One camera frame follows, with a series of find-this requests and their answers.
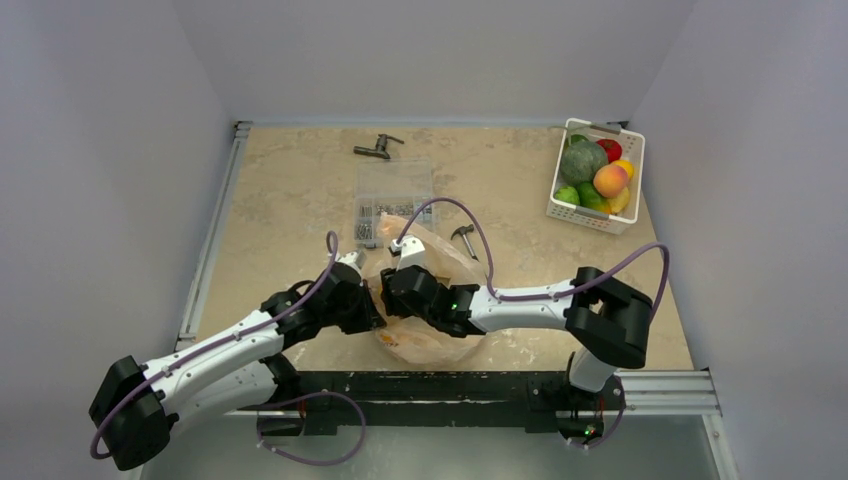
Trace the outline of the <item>orange plastic bag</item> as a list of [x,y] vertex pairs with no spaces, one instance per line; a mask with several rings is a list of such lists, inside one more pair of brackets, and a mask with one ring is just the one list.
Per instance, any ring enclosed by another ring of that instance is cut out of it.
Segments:
[[[486,269],[457,249],[450,241],[418,223],[408,233],[423,242],[425,266],[436,279],[446,285],[483,284]],[[366,280],[377,311],[387,325],[376,332],[380,344],[399,360],[416,366],[436,367],[455,365],[473,355],[481,343],[480,336],[451,337],[418,317],[400,318],[386,313],[380,298],[380,273],[393,268],[397,261],[387,250],[372,255],[365,267]]]

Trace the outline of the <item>green orange fake mango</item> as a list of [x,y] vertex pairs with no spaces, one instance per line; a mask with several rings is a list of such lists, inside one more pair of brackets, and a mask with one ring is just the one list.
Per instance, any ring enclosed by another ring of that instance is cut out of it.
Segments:
[[575,186],[580,205],[603,214],[611,214],[608,199],[603,197],[591,182],[583,182]]

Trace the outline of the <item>fake peach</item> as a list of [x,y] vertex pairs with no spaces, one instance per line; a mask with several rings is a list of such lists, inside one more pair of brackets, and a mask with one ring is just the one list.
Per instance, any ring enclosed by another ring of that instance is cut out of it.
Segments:
[[615,198],[628,186],[629,181],[626,169],[617,164],[608,164],[596,172],[592,183],[602,197]]

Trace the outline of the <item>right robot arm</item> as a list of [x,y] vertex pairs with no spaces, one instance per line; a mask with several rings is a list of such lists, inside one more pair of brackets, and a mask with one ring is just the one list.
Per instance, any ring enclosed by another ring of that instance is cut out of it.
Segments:
[[596,399],[619,368],[646,364],[653,302],[642,292],[594,267],[554,284],[504,289],[446,286],[420,266],[385,269],[381,299],[388,314],[418,317],[452,337],[514,328],[569,332],[581,345],[561,381],[564,399],[584,407]]

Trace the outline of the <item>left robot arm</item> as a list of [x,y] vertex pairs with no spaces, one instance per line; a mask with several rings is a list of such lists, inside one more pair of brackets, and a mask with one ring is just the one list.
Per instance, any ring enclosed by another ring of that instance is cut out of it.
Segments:
[[272,294],[232,327],[164,357],[133,356],[108,369],[89,407],[95,460],[121,471],[156,457],[177,435],[233,410],[294,408],[306,417],[312,400],[353,405],[325,386],[310,388],[284,351],[324,328],[355,335],[384,327],[358,267],[335,260],[315,280]]

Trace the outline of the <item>green fake pear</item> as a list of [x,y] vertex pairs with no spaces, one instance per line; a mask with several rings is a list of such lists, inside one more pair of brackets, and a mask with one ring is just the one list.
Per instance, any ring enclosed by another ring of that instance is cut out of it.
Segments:
[[553,198],[562,203],[568,203],[575,206],[581,205],[581,199],[578,190],[574,186],[563,186],[559,188]]

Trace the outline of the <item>green fake melon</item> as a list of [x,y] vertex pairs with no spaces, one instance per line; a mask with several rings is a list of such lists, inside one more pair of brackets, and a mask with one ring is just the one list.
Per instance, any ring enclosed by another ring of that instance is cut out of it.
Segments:
[[590,141],[568,146],[560,157],[559,173],[566,185],[590,182],[598,170],[608,164],[605,150]]

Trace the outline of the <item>yellow fake lemon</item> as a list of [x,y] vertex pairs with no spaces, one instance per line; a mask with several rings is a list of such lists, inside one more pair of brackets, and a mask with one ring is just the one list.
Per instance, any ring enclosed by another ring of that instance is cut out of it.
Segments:
[[602,212],[611,215],[617,215],[620,212],[624,211],[630,202],[630,189],[628,186],[624,186],[620,191],[617,192],[616,195],[608,197],[602,191],[599,191],[602,194],[604,199],[605,207],[602,209]]

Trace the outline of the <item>red fake apple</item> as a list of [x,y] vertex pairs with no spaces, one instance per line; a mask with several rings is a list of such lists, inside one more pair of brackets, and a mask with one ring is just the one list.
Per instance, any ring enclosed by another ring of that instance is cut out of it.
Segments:
[[623,147],[616,140],[600,139],[596,141],[596,144],[604,150],[609,163],[618,161],[622,158]]

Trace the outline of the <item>orange fake fruit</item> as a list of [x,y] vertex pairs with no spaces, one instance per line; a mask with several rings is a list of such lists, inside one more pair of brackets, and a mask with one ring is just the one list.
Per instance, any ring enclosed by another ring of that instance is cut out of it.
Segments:
[[629,180],[631,180],[633,178],[633,176],[635,174],[635,167],[629,160],[621,158],[619,160],[612,162],[612,165],[616,165],[616,166],[622,168],[626,172]]

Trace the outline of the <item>small black hammer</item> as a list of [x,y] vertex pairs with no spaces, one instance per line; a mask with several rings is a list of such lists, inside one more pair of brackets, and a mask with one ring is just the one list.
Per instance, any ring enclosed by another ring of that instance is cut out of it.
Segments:
[[474,247],[473,247],[473,245],[472,245],[472,243],[469,239],[469,235],[471,233],[474,233],[474,232],[475,232],[475,227],[474,227],[473,224],[459,226],[452,232],[451,239],[455,239],[456,237],[459,237],[463,241],[463,244],[465,245],[465,248],[467,250],[468,255],[473,260],[478,261],[479,257],[477,256],[476,251],[475,251],[475,249],[474,249]]

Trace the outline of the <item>clear plastic screw organizer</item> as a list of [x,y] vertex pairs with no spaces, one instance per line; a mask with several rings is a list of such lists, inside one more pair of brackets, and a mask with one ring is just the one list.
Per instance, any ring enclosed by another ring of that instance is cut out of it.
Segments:
[[377,229],[381,216],[408,219],[432,196],[432,163],[426,157],[360,162],[354,184],[355,243],[367,249],[380,248]]

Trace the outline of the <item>white plastic basket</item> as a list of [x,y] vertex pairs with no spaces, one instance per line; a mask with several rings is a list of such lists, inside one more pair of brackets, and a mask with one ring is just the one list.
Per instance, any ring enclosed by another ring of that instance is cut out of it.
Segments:
[[[642,173],[644,172],[645,137],[637,132],[626,130],[618,124],[593,123],[588,120],[570,118],[563,126],[564,133],[552,180],[546,214],[571,223],[583,225],[612,234],[621,234],[637,223],[642,201]],[[568,203],[556,201],[554,193],[564,183],[559,173],[560,157],[563,151],[577,142],[596,143],[600,139],[616,140],[623,147],[622,158],[629,160],[635,167],[635,174],[629,181],[630,202],[626,209],[617,215],[603,214]]]

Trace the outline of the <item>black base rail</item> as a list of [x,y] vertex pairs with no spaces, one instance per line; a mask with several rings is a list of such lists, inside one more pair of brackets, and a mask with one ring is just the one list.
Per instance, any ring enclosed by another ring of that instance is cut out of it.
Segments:
[[518,428],[578,440],[602,437],[624,409],[618,378],[598,393],[562,371],[303,371],[277,386],[262,409],[290,411],[306,435],[341,426]]

